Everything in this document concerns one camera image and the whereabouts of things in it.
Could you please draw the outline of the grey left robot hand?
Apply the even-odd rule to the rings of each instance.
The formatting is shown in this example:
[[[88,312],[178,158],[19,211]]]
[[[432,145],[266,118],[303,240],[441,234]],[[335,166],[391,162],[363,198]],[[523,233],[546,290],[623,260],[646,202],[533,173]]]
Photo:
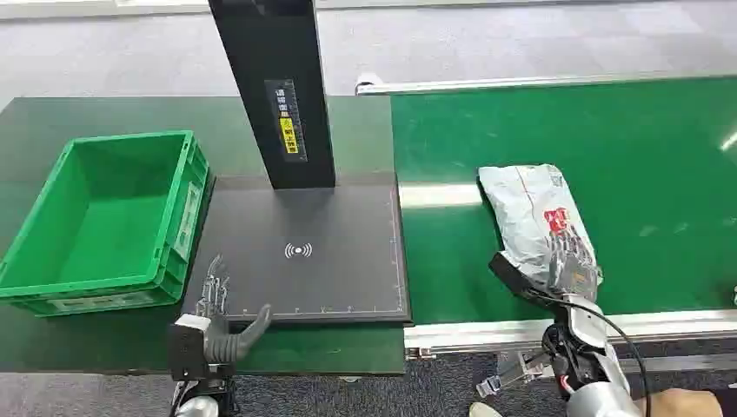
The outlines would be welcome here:
[[[203,279],[195,315],[209,319],[204,356],[208,363],[227,364],[242,360],[272,322],[271,305],[264,304],[256,318],[240,333],[231,333],[225,320],[230,275],[223,256],[216,255]]]

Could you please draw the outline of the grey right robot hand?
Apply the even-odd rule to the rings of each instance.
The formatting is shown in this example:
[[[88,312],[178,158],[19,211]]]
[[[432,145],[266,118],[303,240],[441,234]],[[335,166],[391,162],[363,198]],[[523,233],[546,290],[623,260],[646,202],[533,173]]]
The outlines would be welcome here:
[[[600,269],[593,252],[570,226],[552,231],[548,287],[553,294],[580,295],[596,301]]]

